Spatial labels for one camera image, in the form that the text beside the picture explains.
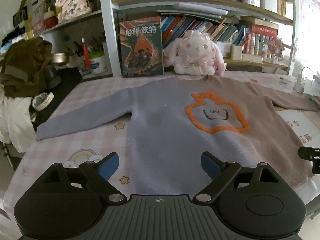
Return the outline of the lilac and beige sweater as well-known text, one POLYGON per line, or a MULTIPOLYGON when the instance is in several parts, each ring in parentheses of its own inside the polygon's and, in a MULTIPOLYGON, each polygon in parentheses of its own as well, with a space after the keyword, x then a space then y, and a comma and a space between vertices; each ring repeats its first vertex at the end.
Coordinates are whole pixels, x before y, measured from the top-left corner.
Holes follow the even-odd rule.
POLYGON ((210 76, 169 78, 126 88, 52 118, 37 129, 37 140, 99 127, 131 114, 127 168, 137 194, 195 195, 209 183, 201 155, 245 167, 269 163, 291 186, 312 177, 298 156, 301 140, 276 111, 315 111, 309 100, 290 93, 210 76))

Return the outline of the white paper with red characters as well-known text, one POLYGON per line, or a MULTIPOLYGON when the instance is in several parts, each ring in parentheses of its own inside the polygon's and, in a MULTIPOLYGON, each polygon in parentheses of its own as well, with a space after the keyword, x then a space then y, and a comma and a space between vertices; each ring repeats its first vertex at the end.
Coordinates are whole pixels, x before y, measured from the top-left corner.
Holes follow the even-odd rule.
POLYGON ((302 111, 287 109, 277 113, 294 130, 304 146, 319 148, 319 128, 302 111))

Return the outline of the white charger plug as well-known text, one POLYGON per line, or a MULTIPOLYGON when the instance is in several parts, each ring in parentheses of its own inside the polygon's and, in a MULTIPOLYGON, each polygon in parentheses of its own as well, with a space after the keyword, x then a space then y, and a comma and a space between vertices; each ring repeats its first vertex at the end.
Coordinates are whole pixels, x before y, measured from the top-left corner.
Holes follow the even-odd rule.
POLYGON ((312 81, 309 80, 309 79, 305 79, 303 77, 303 70, 305 68, 308 68, 308 67, 303 67, 302 70, 300 71, 300 73, 298 74, 298 77, 297 77, 297 81, 296 83, 294 84, 293 86, 293 90, 295 90, 296 92, 300 93, 300 94, 303 94, 304 93, 304 88, 305 88, 305 85, 311 85, 312 84, 312 81))

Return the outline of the black bag under jacket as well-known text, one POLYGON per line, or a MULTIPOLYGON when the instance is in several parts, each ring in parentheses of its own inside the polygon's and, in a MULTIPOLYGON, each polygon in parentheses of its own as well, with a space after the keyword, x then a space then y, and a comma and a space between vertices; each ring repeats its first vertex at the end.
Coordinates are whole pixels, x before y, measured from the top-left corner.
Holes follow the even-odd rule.
POLYGON ((77 67, 56 70, 54 66, 50 66, 43 71, 43 74, 46 89, 42 93, 53 93, 54 98, 49 106, 40 112, 35 111, 31 105, 36 113, 35 118, 31 120, 35 131, 42 123, 49 119, 60 103, 82 80, 77 67))

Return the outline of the white wristwatch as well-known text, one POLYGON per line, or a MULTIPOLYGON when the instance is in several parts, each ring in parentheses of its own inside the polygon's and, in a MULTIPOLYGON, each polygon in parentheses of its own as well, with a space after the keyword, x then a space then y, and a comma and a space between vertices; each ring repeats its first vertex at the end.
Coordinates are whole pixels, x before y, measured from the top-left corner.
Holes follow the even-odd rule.
POLYGON ((53 93, 41 93, 33 98, 31 105, 35 111, 40 112, 49 106, 53 98, 53 93))

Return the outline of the white cloth at left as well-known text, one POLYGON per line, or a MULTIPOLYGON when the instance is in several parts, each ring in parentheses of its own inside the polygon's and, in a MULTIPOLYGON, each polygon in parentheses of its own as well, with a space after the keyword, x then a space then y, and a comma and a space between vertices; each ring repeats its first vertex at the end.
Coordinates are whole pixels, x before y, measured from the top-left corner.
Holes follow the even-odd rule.
POLYGON ((9 98, 1 86, 1 142, 13 144, 18 153, 24 153, 36 137, 30 106, 31 98, 9 98))

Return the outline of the white green pen cup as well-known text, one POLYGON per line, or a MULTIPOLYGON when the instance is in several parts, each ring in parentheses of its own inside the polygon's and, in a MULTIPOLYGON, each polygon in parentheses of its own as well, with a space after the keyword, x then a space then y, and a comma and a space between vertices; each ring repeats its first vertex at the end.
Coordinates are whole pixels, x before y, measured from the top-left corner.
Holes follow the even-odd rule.
POLYGON ((106 70, 105 54, 102 50, 90 53, 89 60, 93 74, 100 74, 106 70))

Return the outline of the silver metal tin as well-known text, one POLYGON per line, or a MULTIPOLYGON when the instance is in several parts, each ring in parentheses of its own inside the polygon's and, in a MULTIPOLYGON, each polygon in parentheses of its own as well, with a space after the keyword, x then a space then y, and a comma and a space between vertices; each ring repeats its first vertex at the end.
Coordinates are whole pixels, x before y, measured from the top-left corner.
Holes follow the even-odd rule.
POLYGON ((52 64, 67 64, 69 62, 68 53, 53 53, 51 57, 52 64))

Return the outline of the red white bottle figurine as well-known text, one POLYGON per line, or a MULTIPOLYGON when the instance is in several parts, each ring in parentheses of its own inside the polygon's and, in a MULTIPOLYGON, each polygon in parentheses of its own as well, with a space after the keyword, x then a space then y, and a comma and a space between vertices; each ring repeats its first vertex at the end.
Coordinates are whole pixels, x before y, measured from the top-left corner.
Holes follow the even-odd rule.
POLYGON ((90 62, 90 59, 89 59, 89 51, 88 51, 87 44, 86 44, 84 38, 81 39, 81 44, 82 44, 82 50, 83 50, 83 55, 84 55, 85 67, 86 68, 90 68, 91 67, 91 62, 90 62))

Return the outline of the pink white plush bunny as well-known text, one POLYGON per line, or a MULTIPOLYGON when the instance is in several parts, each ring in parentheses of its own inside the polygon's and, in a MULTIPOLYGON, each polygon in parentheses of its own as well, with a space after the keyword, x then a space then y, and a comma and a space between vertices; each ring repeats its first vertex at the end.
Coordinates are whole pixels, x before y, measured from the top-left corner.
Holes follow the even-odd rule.
POLYGON ((209 33, 188 30, 163 49, 164 66, 177 74, 223 75, 227 70, 223 54, 209 33))

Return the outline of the row of standing books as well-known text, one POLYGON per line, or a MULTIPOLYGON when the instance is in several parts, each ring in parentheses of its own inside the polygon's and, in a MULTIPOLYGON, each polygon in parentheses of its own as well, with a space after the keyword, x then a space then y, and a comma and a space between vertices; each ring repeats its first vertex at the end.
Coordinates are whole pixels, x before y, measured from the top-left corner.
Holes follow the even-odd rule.
POLYGON ((193 15, 161 16, 163 46, 182 37, 188 30, 208 33, 214 42, 243 47, 243 53, 281 61, 285 46, 278 37, 279 25, 252 16, 209 19, 193 15))

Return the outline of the olive green jacket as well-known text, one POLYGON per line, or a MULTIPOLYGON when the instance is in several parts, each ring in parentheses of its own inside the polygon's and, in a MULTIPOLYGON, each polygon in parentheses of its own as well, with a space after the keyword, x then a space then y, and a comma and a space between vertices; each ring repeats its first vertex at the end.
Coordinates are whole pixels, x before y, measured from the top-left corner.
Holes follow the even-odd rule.
POLYGON ((35 97, 47 89, 44 70, 52 57, 52 44, 41 37, 11 45, 1 61, 1 85, 9 98, 35 97))

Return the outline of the Harry Potter book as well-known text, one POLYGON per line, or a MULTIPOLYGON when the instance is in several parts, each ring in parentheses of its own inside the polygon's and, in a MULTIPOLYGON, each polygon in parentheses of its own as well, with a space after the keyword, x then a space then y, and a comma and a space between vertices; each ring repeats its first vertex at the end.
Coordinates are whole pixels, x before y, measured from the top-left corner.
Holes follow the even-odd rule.
POLYGON ((120 48, 123 77, 164 73, 161 17, 145 17, 121 22, 120 48))

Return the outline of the floral pink doll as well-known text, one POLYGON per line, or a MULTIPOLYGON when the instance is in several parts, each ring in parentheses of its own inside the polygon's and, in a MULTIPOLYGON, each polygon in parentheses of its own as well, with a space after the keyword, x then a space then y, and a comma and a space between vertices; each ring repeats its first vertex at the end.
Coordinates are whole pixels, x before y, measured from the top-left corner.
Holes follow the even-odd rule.
POLYGON ((58 21, 71 20, 78 16, 88 14, 92 11, 88 0, 56 0, 55 7, 59 9, 57 13, 58 21))

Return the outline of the white metal shelf frame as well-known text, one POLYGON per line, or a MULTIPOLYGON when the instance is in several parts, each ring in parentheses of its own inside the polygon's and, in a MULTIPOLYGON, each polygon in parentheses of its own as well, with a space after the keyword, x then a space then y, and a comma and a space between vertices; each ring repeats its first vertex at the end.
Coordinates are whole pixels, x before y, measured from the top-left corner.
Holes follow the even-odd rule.
POLYGON ((204 6, 206 8, 218 8, 227 10, 229 15, 236 16, 254 16, 271 20, 272 22, 289 25, 292 27, 291 44, 285 45, 290 50, 289 65, 286 69, 287 74, 293 73, 293 54, 295 51, 296 38, 299 25, 299 3, 300 0, 290 0, 293 4, 293 19, 286 18, 275 12, 256 7, 255 5, 232 1, 232 0, 100 0, 101 13, 103 17, 104 31, 106 35, 108 57, 112 64, 113 75, 116 77, 121 76, 121 67, 119 63, 118 47, 117 47, 117 33, 114 25, 114 20, 117 19, 113 15, 114 12, 124 12, 130 10, 131 12, 143 12, 143 9, 149 9, 155 12, 160 7, 172 7, 176 2, 195 3, 197 6, 204 6))

